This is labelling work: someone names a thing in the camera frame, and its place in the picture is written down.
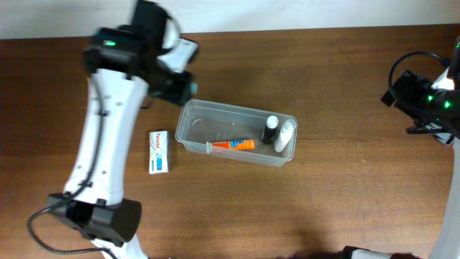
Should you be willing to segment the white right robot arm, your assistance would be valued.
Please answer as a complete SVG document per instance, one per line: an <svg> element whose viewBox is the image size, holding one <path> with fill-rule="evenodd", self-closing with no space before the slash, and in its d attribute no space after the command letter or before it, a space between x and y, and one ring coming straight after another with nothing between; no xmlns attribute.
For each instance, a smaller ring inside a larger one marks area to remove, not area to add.
<svg viewBox="0 0 460 259"><path fill-rule="evenodd" d="M459 259L459 39L455 39L448 68L432 89L420 106L440 130L451 133L454 164L441 230L428 257Z"/></svg>

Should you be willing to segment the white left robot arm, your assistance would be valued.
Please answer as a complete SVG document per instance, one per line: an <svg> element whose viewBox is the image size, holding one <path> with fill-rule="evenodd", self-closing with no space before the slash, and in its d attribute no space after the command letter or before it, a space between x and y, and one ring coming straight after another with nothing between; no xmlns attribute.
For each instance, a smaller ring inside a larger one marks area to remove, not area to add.
<svg viewBox="0 0 460 259"><path fill-rule="evenodd" d="M196 85L186 65L197 42L179 37L164 47L163 29L102 28L83 56L88 106L78 156L45 211L93 243L106 258L143 258L137 238L142 205L124 197L124 169L134 124L147 96L178 106Z"/></svg>

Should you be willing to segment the orange tablet tube white cap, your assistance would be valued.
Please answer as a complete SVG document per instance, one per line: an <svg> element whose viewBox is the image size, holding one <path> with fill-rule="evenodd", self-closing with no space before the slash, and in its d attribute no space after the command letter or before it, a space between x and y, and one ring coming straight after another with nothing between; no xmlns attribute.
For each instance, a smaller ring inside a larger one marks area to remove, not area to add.
<svg viewBox="0 0 460 259"><path fill-rule="evenodd" d="M254 139L243 140L225 140L206 143L206 151L208 153L222 153L233 151L248 151L256 148Z"/></svg>

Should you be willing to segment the dark bottle white cap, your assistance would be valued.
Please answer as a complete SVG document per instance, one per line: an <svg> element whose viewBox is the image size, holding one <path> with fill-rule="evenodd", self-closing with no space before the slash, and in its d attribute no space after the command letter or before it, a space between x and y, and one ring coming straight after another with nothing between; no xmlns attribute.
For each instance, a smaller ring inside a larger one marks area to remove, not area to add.
<svg viewBox="0 0 460 259"><path fill-rule="evenodd" d="M262 134L262 142L264 144L269 145L272 143L272 139L276 135L278 123L279 119L275 115L267 118Z"/></svg>

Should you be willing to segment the white spray bottle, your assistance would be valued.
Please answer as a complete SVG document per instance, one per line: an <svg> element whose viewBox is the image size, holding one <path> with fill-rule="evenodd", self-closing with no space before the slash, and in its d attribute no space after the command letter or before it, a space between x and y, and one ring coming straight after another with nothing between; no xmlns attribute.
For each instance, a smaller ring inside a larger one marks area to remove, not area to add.
<svg viewBox="0 0 460 259"><path fill-rule="evenodd" d="M297 122L294 119L288 119L284 123L275 141L275 151L277 153L281 153L285 149L285 147L291 140L296 128L297 128Z"/></svg>

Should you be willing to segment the small gold-lid balm jar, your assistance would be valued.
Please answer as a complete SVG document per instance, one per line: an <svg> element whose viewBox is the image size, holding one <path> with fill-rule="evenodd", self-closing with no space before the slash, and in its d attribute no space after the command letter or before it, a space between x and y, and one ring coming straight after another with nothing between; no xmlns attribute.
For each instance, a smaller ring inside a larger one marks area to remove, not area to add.
<svg viewBox="0 0 460 259"><path fill-rule="evenodd" d="M198 84L197 83L192 83L190 85L190 92L192 94L196 94L198 92Z"/></svg>

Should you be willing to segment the white Panadol box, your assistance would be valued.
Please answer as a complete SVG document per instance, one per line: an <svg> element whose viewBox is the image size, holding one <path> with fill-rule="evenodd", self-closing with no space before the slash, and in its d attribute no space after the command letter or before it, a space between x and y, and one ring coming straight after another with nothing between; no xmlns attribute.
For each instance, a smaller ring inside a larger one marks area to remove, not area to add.
<svg viewBox="0 0 460 259"><path fill-rule="evenodd" d="M168 173L168 132L159 131L149 134L149 173Z"/></svg>

